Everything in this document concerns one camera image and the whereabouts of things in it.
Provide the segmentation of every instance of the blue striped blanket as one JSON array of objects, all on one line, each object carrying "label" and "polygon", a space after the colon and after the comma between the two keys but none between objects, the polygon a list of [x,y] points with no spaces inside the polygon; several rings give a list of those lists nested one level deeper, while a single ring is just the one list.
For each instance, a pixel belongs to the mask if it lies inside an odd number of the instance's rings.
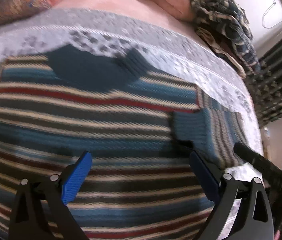
[{"label": "blue striped blanket", "polygon": [[[170,120],[173,112],[194,113],[212,99],[149,66],[135,50],[113,63],[125,62],[134,78],[115,89],[87,90],[73,82],[77,66],[67,78],[49,60],[62,58],[61,50],[0,63],[0,236],[7,239],[22,179],[61,173],[88,150],[91,172],[68,208],[90,239],[192,239],[213,203],[188,158],[175,150]],[[91,62],[81,67],[96,71]],[[61,237],[49,214],[48,220]]]}]

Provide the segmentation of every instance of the dark fabric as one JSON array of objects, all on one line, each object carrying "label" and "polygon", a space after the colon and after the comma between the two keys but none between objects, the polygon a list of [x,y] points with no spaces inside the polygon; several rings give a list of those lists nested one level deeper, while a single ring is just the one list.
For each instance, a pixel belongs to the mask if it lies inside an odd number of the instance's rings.
[{"label": "dark fabric", "polygon": [[67,45],[45,55],[58,78],[88,91],[121,89],[155,69],[135,49],[126,57],[111,58],[95,56]]},{"label": "dark fabric", "polygon": [[249,21],[234,0],[191,0],[196,27],[203,24],[231,41],[231,50],[239,59],[247,75],[260,72],[260,64],[251,40]]},{"label": "dark fabric", "polygon": [[246,79],[260,127],[282,118],[282,40],[260,58],[260,74]]},{"label": "dark fabric", "polygon": [[[173,111],[198,110],[196,85],[150,67],[132,50],[119,59],[123,65],[105,65],[102,72],[126,78],[124,86],[118,89],[114,82],[115,88],[98,92],[107,81],[95,69],[103,65],[95,63],[112,59],[83,64],[71,53],[90,59],[89,52],[66,49],[49,53],[51,59],[22,56],[1,66],[0,236],[7,238],[6,218],[20,180],[59,173],[89,150],[92,169],[68,204],[89,238],[193,237],[213,203],[188,158],[175,151],[169,121]],[[54,64],[59,59],[65,64]]]}]

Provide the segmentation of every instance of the white wall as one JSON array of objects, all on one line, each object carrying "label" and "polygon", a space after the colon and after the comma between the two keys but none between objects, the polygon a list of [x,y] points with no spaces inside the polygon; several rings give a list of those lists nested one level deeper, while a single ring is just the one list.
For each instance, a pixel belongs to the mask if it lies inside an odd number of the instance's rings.
[{"label": "white wall", "polygon": [[272,37],[277,36],[282,31],[282,23],[272,29],[266,29],[262,26],[262,16],[271,6],[273,1],[276,5],[265,16],[265,26],[272,27],[282,20],[282,4],[280,0],[235,0],[246,12],[250,22],[250,28],[254,36],[253,45],[258,56],[263,46],[269,42]]},{"label": "white wall", "polygon": [[[267,124],[269,130],[269,159],[273,164],[282,169],[282,118]],[[262,140],[264,140],[263,129],[261,130]]]}]

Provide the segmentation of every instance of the patterned blanket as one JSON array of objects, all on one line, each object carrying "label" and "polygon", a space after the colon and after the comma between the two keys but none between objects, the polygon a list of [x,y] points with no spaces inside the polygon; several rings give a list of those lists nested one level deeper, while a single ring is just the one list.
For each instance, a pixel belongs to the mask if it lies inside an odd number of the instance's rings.
[{"label": "patterned blanket", "polygon": [[212,28],[229,39],[229,48],[247,75],[260,72],[260,63],[251,42],[253,36],[249,21],[244,10],[234,0],[191,0],[191,6],[196,15],[194,23],[199,27],[197,34],[204,41],[210,44],[211,39],[207,39],[200,29],[209,31]]},{"label": "patterned blanket", "polygon": [[[198,96],[193,83],[154,68],[135,49],[107,58],[67,45],[46,55],[0,64],[0,236],[6,238],[23,178],[60,173],[88,150],[92,170],[68,207],[90,239],[192,238],[213,203],[174,147],[169,120],[199,105],[220,112],[222,106],[200,89]],[[109,76],[119,82],[109,86]],[[236,126],[225,125],[225,116],[211,118],[212,147],[222,150],[225,166],[238,165],[227,149],[227,129]]]}]

